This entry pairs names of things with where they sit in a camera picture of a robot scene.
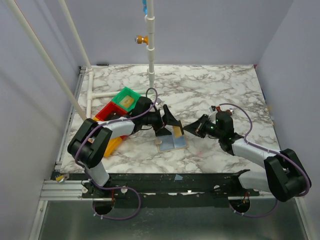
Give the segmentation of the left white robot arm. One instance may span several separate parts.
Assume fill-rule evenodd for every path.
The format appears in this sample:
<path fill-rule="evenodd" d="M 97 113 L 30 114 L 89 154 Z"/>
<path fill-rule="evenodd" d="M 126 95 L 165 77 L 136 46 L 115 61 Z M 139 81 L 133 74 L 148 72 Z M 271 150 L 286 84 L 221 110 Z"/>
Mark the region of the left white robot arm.
<path fill-rule="evenodd" d="M 140 131 L 143 126 L 151 126 L 157 137 L 172 134 L 166 126 L 177 127 L 178 137 L 184 134 L 182 122 L 175 119 L 167 105 L 163 106 L 163 112 L 164 115 L 161 115 L 151 99 L 141 96 L 135 107 L 125 116 L 100 123 L 87 118 L 82 123 L 68 144 L 67 152 L 95 182 L 93 191 L 99 197 L 107 197 L 111 191 L 111 185 L 108 183 L 110 176 L 102 163 L 111 140 L 132 135 Z"/>

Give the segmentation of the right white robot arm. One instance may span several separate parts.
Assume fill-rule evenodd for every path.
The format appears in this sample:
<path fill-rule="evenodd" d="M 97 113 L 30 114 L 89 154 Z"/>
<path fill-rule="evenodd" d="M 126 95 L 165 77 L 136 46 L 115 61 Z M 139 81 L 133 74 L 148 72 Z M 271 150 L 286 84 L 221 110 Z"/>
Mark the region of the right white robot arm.
<path fill-rule="evenodd" d="M 244 136 L 235 132 L 233 119 L 226 111 L 217 112 L 215 122 L 204 114 L 183 129 L 200 138 L 216 138 L 224 152 L 249 160 L 265 170 L 245 170 L 239 174 L 238 179 L 230 183 L 230 191 L 236 196 L 243 195 L 248 189 L 256 189 L 269 192 L 278 201 L 286 202 L 308 193 L 312 186 L 300 159 L 292 149 L 277 152 L 245 140 Z"/>

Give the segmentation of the beige card holder wallet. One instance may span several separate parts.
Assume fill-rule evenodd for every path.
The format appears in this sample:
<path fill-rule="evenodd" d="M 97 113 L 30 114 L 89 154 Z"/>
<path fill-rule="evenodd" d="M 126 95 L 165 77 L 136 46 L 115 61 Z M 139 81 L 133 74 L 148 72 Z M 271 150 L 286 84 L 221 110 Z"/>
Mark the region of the beige card holder wallet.
<path fill-rule="evenodd" d="M 185 149 L 189 147 L 185 135 L 175 137 L 173 134 L 156 137 L 155 145 L 157 146 L 157 151 L 159 153 Z"/>

